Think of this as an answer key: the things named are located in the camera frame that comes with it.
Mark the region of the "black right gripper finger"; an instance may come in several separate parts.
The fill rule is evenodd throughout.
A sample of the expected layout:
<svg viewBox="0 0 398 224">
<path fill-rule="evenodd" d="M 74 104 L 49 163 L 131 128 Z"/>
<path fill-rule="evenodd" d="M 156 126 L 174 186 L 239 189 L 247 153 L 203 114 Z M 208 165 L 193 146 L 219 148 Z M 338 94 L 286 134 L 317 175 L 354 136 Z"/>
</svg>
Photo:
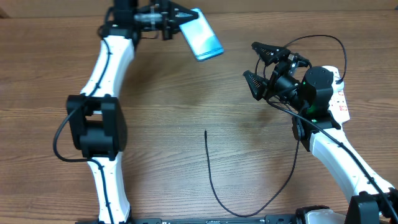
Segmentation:
<svg viewBox="0 0 398 224">
<path fill-rule="evenodd" d="M 253 42 L 251 47 L 264 62 L 265 66 L 286 60 L 290 55 L 290 50 L 285 47 L 267 45 L 260 42 Z"/>
<path fill-rule="evenodd" d="M 243 73 L 243 77 L 248 83 L 253 98 L 257 101 L 263 99 L 268 89 L 269 80 L 249 70 Z"/>
</svg>

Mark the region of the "blue smartphone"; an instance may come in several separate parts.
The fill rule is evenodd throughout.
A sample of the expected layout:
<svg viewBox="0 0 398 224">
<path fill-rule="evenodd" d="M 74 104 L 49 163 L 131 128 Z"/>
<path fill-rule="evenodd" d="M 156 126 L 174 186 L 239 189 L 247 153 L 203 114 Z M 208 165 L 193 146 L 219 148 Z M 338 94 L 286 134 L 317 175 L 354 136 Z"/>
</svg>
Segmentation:
<svg viewBox="0 0 398 224">
<path fill-rule="evenodd" d="M 204 14 L 199 8 L 193 8 L 192 11 L 198 13 L 198 19 L 180 25 L 180 30 L 193 55 L 198 61 L 208 60 L 221 55 L 224 52 L 224 48 Z"/>
</svg>

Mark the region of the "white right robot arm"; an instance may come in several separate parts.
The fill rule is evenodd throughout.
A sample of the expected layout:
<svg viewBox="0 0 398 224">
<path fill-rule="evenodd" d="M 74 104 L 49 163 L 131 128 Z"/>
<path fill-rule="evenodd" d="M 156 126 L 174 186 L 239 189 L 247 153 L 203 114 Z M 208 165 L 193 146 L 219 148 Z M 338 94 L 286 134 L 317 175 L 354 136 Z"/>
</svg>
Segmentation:
<svg viewBox="0 0 398 224">
<path fill-rule="evenodd" d="M 350 119 L 344 82 L 332 66 L 312 66 L 285 47 L 253 42 L 270 78 L 246 71 L 244 77 L 256 100 L 271 98 L 293 108 L 292 131 L 297 141 L 330 172 L 349 203 L 345 215 L 316 205 L 299 208 L 293 223 L 397 223 L 397 189 L 378 175 L 349 143 L 343 123 Z"/>
</svg>

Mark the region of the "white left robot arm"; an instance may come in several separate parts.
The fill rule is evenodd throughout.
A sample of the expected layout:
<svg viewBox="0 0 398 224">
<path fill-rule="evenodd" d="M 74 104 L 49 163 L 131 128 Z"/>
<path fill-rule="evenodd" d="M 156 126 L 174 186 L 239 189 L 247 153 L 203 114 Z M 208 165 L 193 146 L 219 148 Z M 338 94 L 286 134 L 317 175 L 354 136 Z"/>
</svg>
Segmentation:
<svg viewBox="0 0 398 224">
<path fill-rule="evenodd" d="M 73 144 L 88 164 L 99 201 L 95 223 L 133 223 L 122 172 L 127 124 L 119 102 L 124 76 L 134 60 L 142 33 L 172 39 L 180 26 L 199 14 L 172 1 L 115 1 L 98 29 L 100 53 L 90 79 L 77 95 L 67 98 L 67 117 Z"/>
</svg>

